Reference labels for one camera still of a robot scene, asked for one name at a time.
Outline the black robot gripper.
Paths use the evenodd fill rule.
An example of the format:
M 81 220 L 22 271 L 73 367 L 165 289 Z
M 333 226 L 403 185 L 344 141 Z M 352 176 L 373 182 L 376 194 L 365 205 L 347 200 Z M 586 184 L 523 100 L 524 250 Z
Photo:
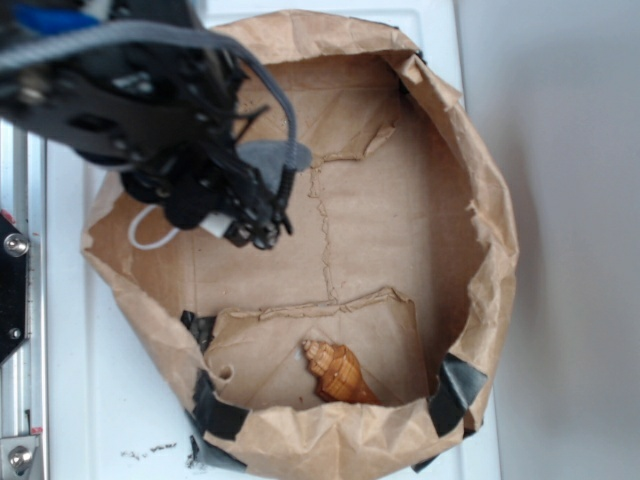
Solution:
M 243 162 L 237 147 L 267 106 L 247 112 L 238 107 L 238 92 L 251 70 L 280 105 L 294 155 L 294 110 L 268 70 L 238 49 L 205 52 L 177 47 L 125 47 L 123 63 L 138 80 L 129 96 L 159 106 L 180 106 L 184 118 L 171 126 L 179 139 L 140 163 L 121 181 L 127 193 L 162 207 L 178 230 L 211 221 L 218 236 L 236 246 L 253 244 L 268 250 L 281 232 L 292 232 L 287 207 L 294 171 L 284 169 L 278 192 L 272 194 L 259 171 Z

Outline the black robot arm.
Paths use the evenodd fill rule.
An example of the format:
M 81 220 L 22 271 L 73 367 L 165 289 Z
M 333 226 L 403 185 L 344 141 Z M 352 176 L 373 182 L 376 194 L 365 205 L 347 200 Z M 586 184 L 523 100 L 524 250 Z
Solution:
M 294 109 L 188 1 L 5 1 L 1 116 L 115 171 L 175 232 L 274 247 L 309 162 Z

